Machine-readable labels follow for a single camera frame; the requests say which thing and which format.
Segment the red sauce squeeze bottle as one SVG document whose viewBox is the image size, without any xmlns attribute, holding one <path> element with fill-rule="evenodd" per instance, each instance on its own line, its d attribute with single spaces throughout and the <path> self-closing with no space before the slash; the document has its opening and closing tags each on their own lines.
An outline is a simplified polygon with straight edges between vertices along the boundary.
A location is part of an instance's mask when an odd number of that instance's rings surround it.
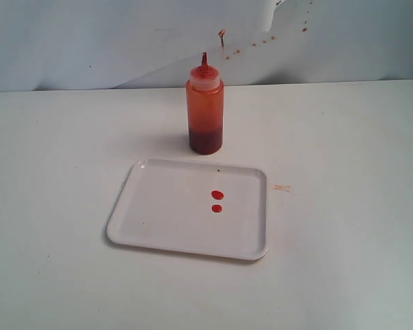
<svg viewBox="0 0 413 330">
<path fill-rule="evenodd" d="M 219 69 L 202 53 L 200 65 L 189 73 L 185 85 L 189 147 L 200 155 L 219 151 L 224 130 L 224 82 Z"/>
</svg>

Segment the white rectangular plastic tray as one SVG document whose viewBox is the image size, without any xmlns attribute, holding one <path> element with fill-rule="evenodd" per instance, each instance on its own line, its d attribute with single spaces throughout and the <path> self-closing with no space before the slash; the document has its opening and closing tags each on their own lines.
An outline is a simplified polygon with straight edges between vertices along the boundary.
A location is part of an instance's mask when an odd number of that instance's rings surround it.
<svg viewBox="0 0 413 330">
<path fill-rule="evenodd" d="M 129 170 L 106 235 L 133 248 L 256 261 L 268 251 L 267 188 L 257 168 L 144 159 Z"/>
</svg>

